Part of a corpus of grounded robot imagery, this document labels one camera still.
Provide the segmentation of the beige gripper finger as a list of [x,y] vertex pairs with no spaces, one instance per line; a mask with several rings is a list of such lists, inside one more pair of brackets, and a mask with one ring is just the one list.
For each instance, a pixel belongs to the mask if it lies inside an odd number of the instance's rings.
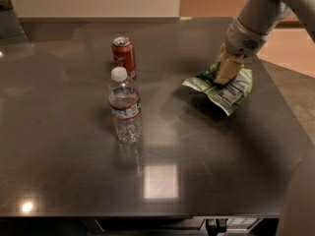
[[243,68],[243,56],[223,54],[219,57],[219,69],[215,75],[214,82],[225,85],[232,80]]
[[226,47],[225,47],[225,44],[223,43],[221,46],[220,46],[220,50],[217,54],[217,57],[216,57],[216,61],[222,65],[223,62],[225,61],[226,59],[226,55],[227,55],[227,52],[226,52]]

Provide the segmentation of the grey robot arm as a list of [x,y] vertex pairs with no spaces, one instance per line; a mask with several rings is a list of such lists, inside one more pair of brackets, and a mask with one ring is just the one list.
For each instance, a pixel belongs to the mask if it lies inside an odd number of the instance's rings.
[[225,85],[256,55],[276,25],[293,12],[315,41],[315,0],[247,0],[229,26],[217,56],[215,83]]

